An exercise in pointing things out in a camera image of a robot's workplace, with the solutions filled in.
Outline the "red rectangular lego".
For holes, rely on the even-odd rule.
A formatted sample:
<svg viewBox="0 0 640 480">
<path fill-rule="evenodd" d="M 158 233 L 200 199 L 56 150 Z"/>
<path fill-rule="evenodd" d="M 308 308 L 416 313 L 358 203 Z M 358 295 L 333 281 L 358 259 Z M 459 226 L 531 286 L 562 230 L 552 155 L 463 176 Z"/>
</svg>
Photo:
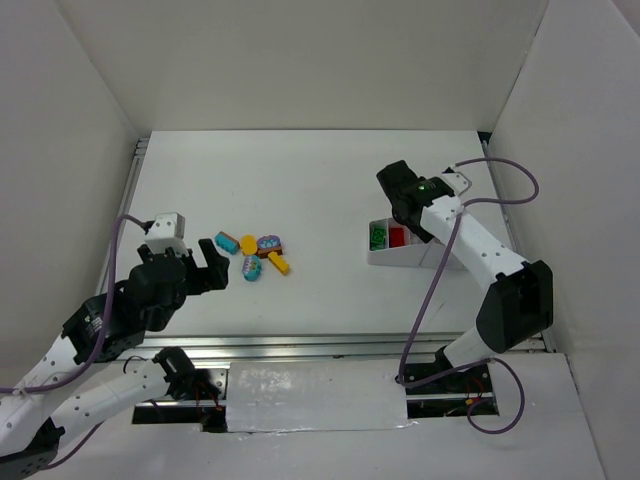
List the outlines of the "red rectangular lego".
<svg viewBox="0 0 640 480">
<path fill-rule="evenodd" d="M 389 247 L 400 248 L 407 245 L 405 230 L 401 227 L 389 228 Z"/>
</svg>

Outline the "small green square lego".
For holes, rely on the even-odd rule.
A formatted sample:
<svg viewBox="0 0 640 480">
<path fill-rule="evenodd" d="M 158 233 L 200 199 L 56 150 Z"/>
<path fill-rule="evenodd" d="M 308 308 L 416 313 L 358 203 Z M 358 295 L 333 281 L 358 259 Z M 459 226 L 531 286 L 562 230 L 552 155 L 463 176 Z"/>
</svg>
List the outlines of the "small green square lego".
<svg viewBox="0 0 640 480">
<path fill-rule="evenodd" d="M 372 225 L 370 228 L 369 248 L 371 251 L 387 248 L 387 228 L 381 225 Z"/>
</svg>

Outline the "purple flower lego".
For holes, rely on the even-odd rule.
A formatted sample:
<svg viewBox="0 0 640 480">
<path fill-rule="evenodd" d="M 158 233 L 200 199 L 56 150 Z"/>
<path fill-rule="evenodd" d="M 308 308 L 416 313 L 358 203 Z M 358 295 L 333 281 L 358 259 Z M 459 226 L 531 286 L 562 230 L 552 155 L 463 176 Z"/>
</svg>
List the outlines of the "purple flower lego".
<svg viewBox="0 0 640 480">
<path fill-rule="evenodd" d="M 278 255 L 283 253 L 281 239 L 277 235 L 265 235 L 256 240 L 257 252 L 259 258 L 267 258 L 272 252 Z"/>
</svg>

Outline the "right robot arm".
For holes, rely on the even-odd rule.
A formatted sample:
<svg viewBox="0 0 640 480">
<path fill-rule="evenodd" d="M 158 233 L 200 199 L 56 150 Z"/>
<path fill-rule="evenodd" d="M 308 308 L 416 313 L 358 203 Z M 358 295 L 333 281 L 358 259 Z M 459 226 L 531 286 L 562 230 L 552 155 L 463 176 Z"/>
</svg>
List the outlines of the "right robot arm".
<svg viewBox="0 0 640 480">
<path fill-rule="evenodd" d="M 426 178 L 399 160 L 376 175 L 393 219 L 421 241 L 443 244 L 433 279 L 440 280 L 446 262 L 455 256 L 484 294 L 474 325 L 436 352 L 433 375 L 411 381 L 403 369 L 398 371 L 396 381 L 407 389 L 482 365 L 553 323 L 551 268 L 542 260 L 526 260 L 472 216 L 474 200 L 461 198 L 471 182 L 459 168 L 453 164 Z"/>
</svg>

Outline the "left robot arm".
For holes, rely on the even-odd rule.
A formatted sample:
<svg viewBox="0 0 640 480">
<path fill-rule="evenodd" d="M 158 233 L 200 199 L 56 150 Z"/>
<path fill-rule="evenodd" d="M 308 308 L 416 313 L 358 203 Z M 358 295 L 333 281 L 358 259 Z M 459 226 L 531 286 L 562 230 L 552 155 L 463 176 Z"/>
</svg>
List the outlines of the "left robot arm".
<svg viewBox="0 0 640 480">
<path fill-rule="evenodd" d="M 140 345 L 146 333 L 159 332 L 190 296 L 228 285 L 228 258 L 213 242 L 199 247 L 205 266 L 192 254 L 168 248 L 138 249 L 141 264 L 108 292 L 85 301 L 63 325 L 49 351 L 1 398 L 1 476 L 26 479 L 58 465 L 61 447 L 85 430 L 148 400 L 220 398 L 209 374 L 195 368 L 180 347 L 165 347 L 151 359 L 92 390 L 80 385 Z"/>
</svg>

